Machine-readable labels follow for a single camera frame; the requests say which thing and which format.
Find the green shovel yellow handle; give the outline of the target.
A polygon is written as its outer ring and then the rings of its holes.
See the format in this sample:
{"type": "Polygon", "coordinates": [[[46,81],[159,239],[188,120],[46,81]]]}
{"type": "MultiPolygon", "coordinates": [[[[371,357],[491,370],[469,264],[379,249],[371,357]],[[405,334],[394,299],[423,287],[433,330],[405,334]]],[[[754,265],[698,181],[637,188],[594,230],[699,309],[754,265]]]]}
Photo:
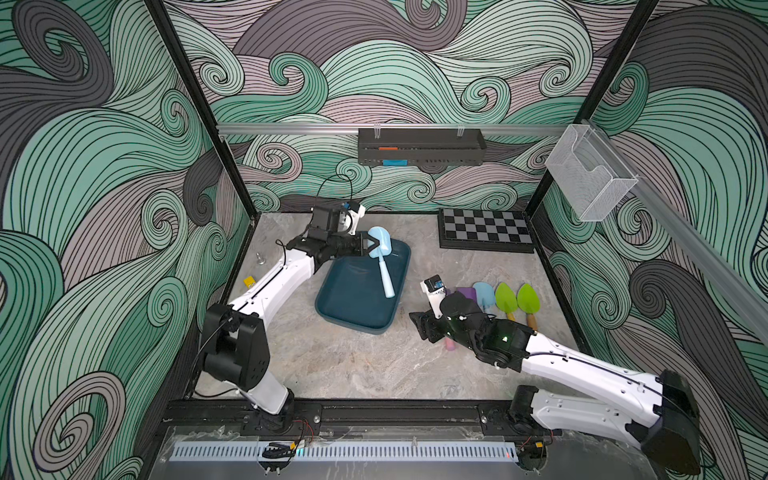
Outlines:
{"type": "Polygon", "coordinates": [[[518,310],[517,296],[505,282],[498,284],[495,290],[497,308],[505,314],[508,320],[515,321],[515,313],[518,310]]]}

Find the teal storage box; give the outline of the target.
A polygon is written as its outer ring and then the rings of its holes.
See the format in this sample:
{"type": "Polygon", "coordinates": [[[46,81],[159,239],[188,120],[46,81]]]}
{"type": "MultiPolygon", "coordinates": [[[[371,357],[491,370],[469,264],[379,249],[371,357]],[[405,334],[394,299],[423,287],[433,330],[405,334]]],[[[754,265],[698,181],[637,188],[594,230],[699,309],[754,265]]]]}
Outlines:
{"type": "Polygon", "coordinates": [[[379,335],[393,323],[406,283],[410,246],[391,241],[385,257],[395,296],[386,298],[378,261],[369,257],[335,260],[315,299],[316,312],[326,321],[352,330],[379,335]]]}

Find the green shovel brown handle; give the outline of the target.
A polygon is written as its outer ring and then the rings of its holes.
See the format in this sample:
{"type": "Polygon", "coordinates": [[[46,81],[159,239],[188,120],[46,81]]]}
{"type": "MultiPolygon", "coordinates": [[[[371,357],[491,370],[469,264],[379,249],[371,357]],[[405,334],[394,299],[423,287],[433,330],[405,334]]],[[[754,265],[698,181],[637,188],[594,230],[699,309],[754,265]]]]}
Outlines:
{"type": "Polygon", "coordinates": [[[525,283],[520,287],[517,292],[517,302],[519,308],[526,314],[527,326],[537,331],[536,314],[539,312],[541,305],[538,294],[530,284],[525,283]]]}

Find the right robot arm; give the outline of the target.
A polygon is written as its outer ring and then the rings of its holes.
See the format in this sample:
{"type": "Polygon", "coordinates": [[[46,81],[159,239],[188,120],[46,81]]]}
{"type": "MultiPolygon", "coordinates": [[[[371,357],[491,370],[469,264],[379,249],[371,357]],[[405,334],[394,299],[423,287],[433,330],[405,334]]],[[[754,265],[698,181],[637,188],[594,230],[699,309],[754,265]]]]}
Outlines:
{"type": "Polygon", "coordinates": [[[525,324],[498,319],[459,292],[434,293],[430,304],[430,310],[409,315],[422,339],[436,343],[447,337],[483,363],[574,390],[568,396],[519,386],[508,411],[519,435],[535,439],[577,431],[622,441],[678,474],[702,472],[699,410],[680,374],[653,375],[598,360],[525,324]]]}

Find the light blue shovel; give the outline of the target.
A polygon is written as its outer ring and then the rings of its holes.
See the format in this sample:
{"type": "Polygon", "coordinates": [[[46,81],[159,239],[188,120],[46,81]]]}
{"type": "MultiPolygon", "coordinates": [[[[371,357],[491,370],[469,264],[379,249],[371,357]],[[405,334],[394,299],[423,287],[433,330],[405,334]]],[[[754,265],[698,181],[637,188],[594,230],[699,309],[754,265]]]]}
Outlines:
{"type": "Polygon", "coordinates": [[[385,297],[393,298],[395,296],[394,286],[386,264],[386,257],[392,252],[390,233],[381,226],[375,226],[368,231],[368,234],[378,241],[378,246],[369,253],[369,256],[378,261],[385,297]]]}
{"type": "Polygon", "coordinates": [[[494,288],[485,282],[476,282],[472,288],[475,291],[478,306],[483,312],[490,313],[492,308],[496,306],[494,288]]]}

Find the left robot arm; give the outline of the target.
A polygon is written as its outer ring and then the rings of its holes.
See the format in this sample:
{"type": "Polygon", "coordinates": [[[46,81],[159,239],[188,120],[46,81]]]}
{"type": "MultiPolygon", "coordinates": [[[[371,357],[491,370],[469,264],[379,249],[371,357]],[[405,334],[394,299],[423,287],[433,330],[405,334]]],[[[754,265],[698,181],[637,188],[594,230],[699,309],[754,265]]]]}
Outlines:
{"type": "Polygon", "coordinates": [[[196,359],[201,370],[235,387],[254,408],[280,414],[291,392],[269,370],[268,326],[325,262],[366,256],[379,246],[368,232],[358,230],[365,213],[354,200],[313,208],[304,231],[278,243],[281,259],[255,285],[228,304],[208,308],[196,359]]]}

